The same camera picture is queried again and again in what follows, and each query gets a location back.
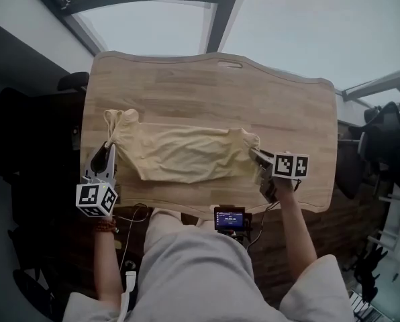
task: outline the beige cloth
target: beige cloth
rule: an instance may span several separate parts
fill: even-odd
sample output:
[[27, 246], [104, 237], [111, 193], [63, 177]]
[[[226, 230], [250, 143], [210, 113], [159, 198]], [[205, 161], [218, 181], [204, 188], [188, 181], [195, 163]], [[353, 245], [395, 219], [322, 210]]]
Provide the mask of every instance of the beige cloth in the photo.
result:
[[257, 165], [250, 148], [260, 139], [243, 129], [208, 129], [188, 125], [140, 123], [139, 113], [106, 110], [108, 144], [114, 143], [124, 162], [142, 180], [199, 182], [225, 176], [249, 176]]

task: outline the white sleeve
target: white sleeve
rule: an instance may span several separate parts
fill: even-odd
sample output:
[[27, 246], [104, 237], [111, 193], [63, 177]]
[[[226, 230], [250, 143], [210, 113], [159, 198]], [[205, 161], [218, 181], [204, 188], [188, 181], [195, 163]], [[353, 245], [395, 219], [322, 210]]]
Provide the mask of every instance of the white sleeve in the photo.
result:
[[293, 321], [353, 322], [354, 313], [336, 258], [326, 255], [307, 267], [279, 310]]
[[109, 322], [116, 321], [119, 311], [101, 301], [73, 292], [68, 299], [63, 322]]

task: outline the person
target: person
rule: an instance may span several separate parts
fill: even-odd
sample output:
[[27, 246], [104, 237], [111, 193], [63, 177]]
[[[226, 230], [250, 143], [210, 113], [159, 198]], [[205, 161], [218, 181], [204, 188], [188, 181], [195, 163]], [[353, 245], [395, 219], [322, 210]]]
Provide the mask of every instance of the person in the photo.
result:
[[[295, 281], [279, 310], [263, 299], [245, 248], [215, 232], [213, 221], [183, 225], [180, 213], [155, 209], [125, 321], [353, 321], [336, 258], [317, 258], [291, 181], [278, 178], [275, 186]], [[63, 321], [117, 320], [123, 287], [111, 232], [95, 234], [94, 276], [98, 301], [72, 293]]]

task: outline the small screen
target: small screen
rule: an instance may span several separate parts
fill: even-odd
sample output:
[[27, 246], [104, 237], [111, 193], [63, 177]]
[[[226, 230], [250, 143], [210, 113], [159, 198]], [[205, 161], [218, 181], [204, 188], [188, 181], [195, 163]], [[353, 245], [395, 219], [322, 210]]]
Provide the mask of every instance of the small screen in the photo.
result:
[[215, 217], [216, 227], [243, 227], [242, 212], [217, 212]]

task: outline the gray pants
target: gray pants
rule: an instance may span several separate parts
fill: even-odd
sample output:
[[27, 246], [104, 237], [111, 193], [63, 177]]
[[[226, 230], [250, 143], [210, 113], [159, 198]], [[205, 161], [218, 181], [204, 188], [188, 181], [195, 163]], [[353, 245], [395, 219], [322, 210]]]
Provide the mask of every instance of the gray pants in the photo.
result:
[[196, 226], [183, 225], [180, 212], [155, 208], [154, 212], [151, 214], [148, 230], [146, 231], [144, 253], [146, 254], [146, 252], [163, 236], [185, 230], [194, 231], [196, 227], [210, 232], [216, 232], [213, 221], [199, 219]]

